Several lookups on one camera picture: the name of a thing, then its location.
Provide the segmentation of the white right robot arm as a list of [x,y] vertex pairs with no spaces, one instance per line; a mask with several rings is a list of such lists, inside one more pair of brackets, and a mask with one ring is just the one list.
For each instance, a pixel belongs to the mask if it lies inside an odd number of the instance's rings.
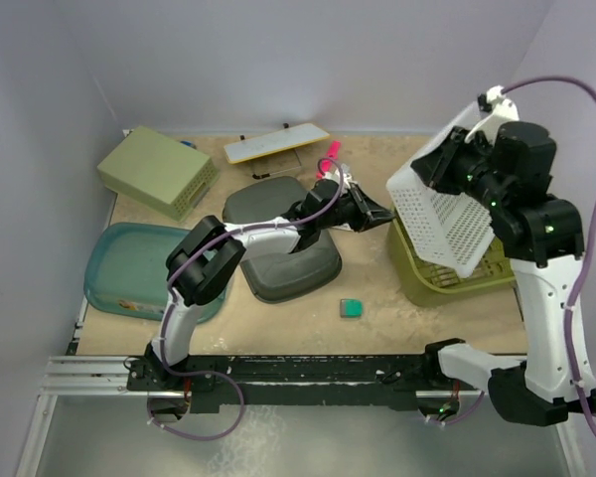
[[423,381],[444,389],[454,380],[487,393],[506,421],[545,427],[570,413],[596,413],[596,380],[585,358],[567,347],[581,334],[573,296],[588,257],[582,221],[570,202],[550,194],[556,143],[535,123],[503,123],[493,141],[461,126],[411,166],[437,193],[466,195],[490,215],[516,278],[527,336],[525,360],[476,350],[461,339],[426,347]]

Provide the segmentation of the grey plastic tub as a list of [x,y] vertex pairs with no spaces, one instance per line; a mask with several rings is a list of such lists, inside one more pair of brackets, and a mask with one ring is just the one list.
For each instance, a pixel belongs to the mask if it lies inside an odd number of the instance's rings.
[[[285,212],[307,195],[294,177],[263,180],[240,189],[224,202],[223,221],[259,223]],[[328,232],[308,249],[292,254],[273,254],[240,264],[254,296],[265,303],[280,303],[304,296],[333,281],[341,272],[342,258]]]

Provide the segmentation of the teal plastic tub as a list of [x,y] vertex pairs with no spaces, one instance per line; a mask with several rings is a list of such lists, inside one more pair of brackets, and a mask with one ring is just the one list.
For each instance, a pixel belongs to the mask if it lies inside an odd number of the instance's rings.
[[101,234],[88,261],[84,296],[93,308],[159,322],[167,304],[166,258],[184,229],[117,223]]

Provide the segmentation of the light green perforated basket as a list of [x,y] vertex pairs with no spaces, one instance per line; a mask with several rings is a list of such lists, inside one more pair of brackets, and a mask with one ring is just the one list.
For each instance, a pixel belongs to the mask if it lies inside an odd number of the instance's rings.
[[111,191],[177,222],[219,177],[209,155],[144,126],[129,132],[97,171]]

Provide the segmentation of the white perforated basket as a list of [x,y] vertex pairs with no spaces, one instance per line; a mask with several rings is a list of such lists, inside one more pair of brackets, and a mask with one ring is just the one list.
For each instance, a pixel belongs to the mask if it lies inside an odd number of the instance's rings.
[[437,193],[411,168],[414,159],[432,151],[454,126],[472,129],[485,113],[473,102],[429,139],[386,182],[386,189],[417,255],[470,276],[494,238],[489,212],[465,194]]

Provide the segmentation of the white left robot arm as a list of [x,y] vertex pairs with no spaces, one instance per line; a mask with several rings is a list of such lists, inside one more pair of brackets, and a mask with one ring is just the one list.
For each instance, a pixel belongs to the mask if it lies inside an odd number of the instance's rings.
[[250,224],[206,216],[166,259],[167,304],[158,334],[145,352],[150,379],[163,390],[179,386],[198,321],[230,282],[241,263],[292,254],[316,243],[322,231],[347,225],[362,233],[388,224],[392,210],[372,200],[356,183],[321,179],[283,214]]

